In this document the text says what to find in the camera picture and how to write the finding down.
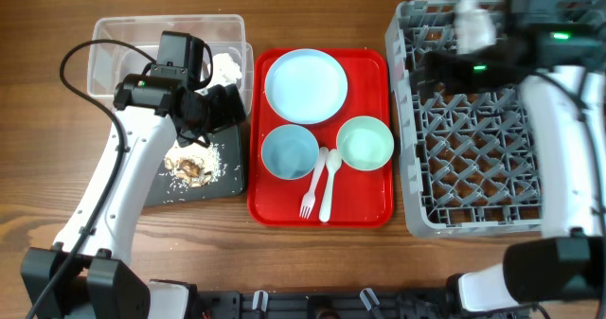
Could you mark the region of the food scraps and rice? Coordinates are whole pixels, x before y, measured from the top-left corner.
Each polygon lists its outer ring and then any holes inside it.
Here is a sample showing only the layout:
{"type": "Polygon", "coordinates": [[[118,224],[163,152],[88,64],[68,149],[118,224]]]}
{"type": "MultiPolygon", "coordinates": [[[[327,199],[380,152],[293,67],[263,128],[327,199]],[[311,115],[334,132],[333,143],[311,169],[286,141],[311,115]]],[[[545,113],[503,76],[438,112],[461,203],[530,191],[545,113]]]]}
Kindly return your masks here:
{"type": "Polygon", "coordinates": [[[180,147],[174,142],[165,155],[164,167],[184,187],[197,188],[218,182],[224,175],[220,148],[219,144],[208,148],[198,144],[180,147]]]}

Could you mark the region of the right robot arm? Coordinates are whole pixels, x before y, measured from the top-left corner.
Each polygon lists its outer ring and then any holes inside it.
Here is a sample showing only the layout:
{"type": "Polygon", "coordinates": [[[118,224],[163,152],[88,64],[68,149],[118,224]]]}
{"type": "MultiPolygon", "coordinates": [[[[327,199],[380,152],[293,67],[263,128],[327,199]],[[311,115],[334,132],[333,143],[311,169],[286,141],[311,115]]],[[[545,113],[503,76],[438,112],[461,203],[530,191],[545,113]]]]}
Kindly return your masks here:
{"type": "Polygon", "coordinates": [[[449,281],[465,316],[550,301],[605,299],[605,35],[569,21],[559,0],[507,0],[497,31],[476,0],[454,9],[456,49],[426,57],[428,88],[449,95],[516,87],[532,127],[543,216],[538,240],[449,281]]]}

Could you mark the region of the mint green bowl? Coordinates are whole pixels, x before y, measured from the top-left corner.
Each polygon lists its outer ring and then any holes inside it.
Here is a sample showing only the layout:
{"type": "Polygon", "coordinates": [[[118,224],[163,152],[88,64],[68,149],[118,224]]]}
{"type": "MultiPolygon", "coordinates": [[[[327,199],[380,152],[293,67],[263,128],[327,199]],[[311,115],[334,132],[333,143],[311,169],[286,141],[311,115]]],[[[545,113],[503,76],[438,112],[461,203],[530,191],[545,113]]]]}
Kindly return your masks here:
{"type": "Polygon", "coordinates": [[[336,136],[336,149],[351,168],[372,171],[382,168],[392,158],[395,141],[380,119],[359,115],[341,126],[336,136]]]}

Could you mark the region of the white plastic spoon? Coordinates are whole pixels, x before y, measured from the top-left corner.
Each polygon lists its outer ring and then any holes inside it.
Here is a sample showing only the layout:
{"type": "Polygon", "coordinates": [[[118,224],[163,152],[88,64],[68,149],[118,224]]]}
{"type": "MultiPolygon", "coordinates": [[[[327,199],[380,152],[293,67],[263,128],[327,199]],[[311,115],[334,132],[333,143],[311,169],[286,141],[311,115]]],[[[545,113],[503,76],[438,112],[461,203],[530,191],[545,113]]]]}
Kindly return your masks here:
{"type": "Polygon", "coordinates": [[[323,195],[321,208],[319,211],[319,220],[321,222],[328,222],[330,220],[331,207],[332,207],[332,196],[334,188],[334,179],[336,172],[342,166],[343,160],[337,149],[333,149],[329,152],[326,168],[328,172],[328,179],[323,195]]]}

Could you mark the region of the light blue bowl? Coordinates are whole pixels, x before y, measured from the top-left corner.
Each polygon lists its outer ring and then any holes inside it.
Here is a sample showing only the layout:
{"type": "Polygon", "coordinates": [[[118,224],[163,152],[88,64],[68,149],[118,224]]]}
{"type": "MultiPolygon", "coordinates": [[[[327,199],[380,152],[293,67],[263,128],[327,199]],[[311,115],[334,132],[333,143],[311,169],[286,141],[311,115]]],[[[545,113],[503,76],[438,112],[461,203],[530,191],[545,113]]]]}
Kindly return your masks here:
{"type": "Polygon", "coordinates": [[[319,159],[319,145],[308,129],[287,124],[271,130],[261,144],[263,166],[281,180],[300,179],[319,159]]]}

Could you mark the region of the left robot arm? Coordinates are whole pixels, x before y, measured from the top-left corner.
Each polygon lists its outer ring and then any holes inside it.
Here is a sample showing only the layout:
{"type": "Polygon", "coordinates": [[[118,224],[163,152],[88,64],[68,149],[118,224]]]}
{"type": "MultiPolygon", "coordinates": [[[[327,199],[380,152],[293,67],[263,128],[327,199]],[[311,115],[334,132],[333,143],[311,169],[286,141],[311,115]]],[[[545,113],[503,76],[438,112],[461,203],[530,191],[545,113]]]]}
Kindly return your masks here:
{"type": "Polygon", "coordinates": [[[173,145],[208,147],[244,121],[238,88],[212,83],[210,46],[166,31],[156,56],[119,83],[112,128],[76,212],[47,249],[28,249],[21,276],[38,318],[207,318],[195,285],[141,280],[134,231],[158,165],[173,145]]]}

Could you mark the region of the white tissue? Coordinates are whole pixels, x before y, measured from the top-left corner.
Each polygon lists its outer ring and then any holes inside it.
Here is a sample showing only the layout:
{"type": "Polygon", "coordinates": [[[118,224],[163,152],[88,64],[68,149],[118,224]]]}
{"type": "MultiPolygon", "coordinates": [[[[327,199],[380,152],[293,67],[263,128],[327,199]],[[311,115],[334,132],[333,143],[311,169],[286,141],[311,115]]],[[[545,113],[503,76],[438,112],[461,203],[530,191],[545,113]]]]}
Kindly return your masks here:
{"type": "Polygon", "coordinates": [[[212,63],[207,66],[207,69],[213,71],[212,79],[207,85],[208,88],[215,85],[236,84],[242,78],[241,67],[228,53],[214,55],[212,63]]]}

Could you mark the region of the light blue plate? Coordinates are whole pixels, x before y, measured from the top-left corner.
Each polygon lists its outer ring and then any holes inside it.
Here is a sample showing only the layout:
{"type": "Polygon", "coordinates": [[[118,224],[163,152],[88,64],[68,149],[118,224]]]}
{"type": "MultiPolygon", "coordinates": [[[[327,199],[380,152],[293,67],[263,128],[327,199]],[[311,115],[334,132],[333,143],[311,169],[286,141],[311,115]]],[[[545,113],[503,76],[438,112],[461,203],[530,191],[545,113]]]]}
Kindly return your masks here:
{"type": "Polygon", "coordinates": [[[264,81],[270,107],[283,119],[301,125],[324,122],[336,115],[348,96],[343,66],[317,49],[296,49],[270,66],[264,81]]]}

